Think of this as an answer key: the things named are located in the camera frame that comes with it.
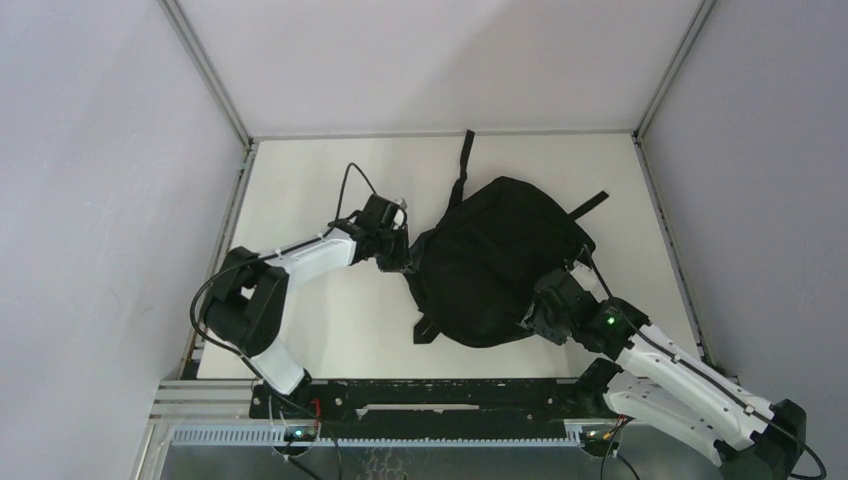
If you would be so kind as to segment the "black student backpack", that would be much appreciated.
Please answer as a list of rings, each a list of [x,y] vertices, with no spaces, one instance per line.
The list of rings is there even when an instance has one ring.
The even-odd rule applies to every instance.
[[[491,348],[538,335],[561,345],[568,330],[549,309],[535,310],[535,287],[595,250],[577,221],[609,195],[601,191],[567,212],[536,186],[501,176],[466,197],[474,139],[467,131],[444,215],[410,248],[404,278],[421,314],[413,341],[444,335]]]

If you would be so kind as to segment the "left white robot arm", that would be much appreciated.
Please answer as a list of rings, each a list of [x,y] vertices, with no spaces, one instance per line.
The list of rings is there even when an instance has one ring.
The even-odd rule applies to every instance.
[[[305,414],[313,394],[308,372],[281,337],[289,293],[331,271],[375,259],[384,272],[409,265],[404,201],[369,196],[365,206],[329,222],[318,235],[265,252],[230,250],[220,270],[197,291],[190,321],[207,342],[236,355],[274,392],[290,417]]]

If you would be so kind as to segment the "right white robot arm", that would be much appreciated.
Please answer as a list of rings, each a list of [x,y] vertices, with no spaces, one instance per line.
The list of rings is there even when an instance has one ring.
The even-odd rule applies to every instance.
[[[602,298],[595,271],[576,262],[534,286],[522,322],[555,343],[596,354],[580,380],[584,412],[642,421],[697,451],[725,479],[790,479],[804,453],[806,413],[771,402],[688,354],[641,310]]]

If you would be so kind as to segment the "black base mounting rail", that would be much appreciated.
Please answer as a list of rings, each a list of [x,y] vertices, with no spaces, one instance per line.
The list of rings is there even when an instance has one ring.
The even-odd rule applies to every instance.
[[[255,420],[304,420],[344,434],[480,435],[552,433],[570,422],[614,422],[600,388],[588,380],[440,379],[314,380],[282,400],[263,385],[251,390]]]

